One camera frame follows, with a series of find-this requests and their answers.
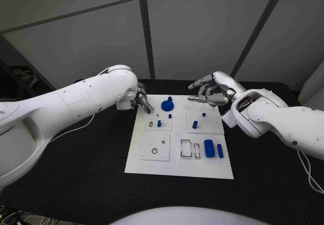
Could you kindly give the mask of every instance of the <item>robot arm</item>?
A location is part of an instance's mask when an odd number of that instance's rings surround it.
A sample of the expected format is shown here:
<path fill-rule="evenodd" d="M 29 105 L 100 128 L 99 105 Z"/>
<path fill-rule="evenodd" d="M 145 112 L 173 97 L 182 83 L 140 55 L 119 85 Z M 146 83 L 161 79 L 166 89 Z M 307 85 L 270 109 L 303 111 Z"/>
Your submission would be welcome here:
<path fill-rule="evenodd" d="M 120 110 L 136 105 L 153 110 L 125 65 L 42 96 L 0 102 L 0 187 L 28 173 L 58 132 L 114 104 Z"/>
<path fill-rule="evenodd" d="M 233 101 L 231 109 L 222 115 L 231 128 L 238 125 L 254 138 L 273 131 L 289 147 L 324 160 L 323 111 L 303 106 L 289 107 L 271 91 L 245 90 L 224 72 L 208 75 L 191 84 L 189 89 L 195 87 L 201 87 L 199 94 L 191 96 L 189 101 L 207 102 L 212 106 Z"/>

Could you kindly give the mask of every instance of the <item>black table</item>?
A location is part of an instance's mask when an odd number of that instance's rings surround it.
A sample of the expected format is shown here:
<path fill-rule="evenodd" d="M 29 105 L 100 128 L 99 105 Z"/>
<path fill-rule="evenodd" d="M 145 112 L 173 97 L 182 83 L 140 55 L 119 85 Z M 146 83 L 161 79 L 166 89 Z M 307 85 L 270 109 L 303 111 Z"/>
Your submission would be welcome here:
<path fill-rule="evenodd" d="M 191 81 L 142 80 L 150 94 L 192 95 Z M 290 106 L 299 101 L 283 83 L 243 82 L 270 89 Z M 221 107 L 221 113 L 230 108 Z M 100 112 L 90 126 L 45 149 L 27 176 L 8 186 L 0 203 L 18 210 L 86 224 L 107 224 L 163 206 L 225 210 L 271 224 L 324 224 L 324 196 L 315 192 L 297 156 L 277 135 L 254 139 L 225 125 L 234 180 L 125 173 L 137 110 Z M 89 123 L 81 121 L 67 130 Z M 324 162 L 310 157 L 324 184 Z"/>

